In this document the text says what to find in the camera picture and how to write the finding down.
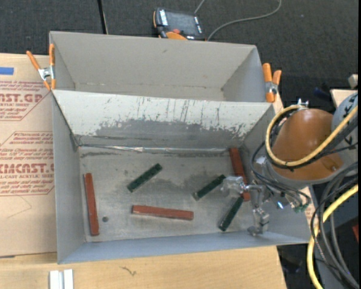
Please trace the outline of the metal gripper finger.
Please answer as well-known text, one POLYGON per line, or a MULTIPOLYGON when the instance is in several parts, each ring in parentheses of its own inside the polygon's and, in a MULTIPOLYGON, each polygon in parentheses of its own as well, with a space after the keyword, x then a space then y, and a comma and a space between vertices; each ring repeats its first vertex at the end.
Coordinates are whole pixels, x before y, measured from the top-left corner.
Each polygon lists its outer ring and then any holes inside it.
POLYGON ((247 231, 250 235, 256 236, 267 232, 270 215, 261 207, 253 210, 253 225, 248 227, 247 231))
POLYGON ((228 176, 223 179, 222 194, 228 196, 230 194, 242 195, 249 191, 249 186, 244 182, 242 176, 228 176))

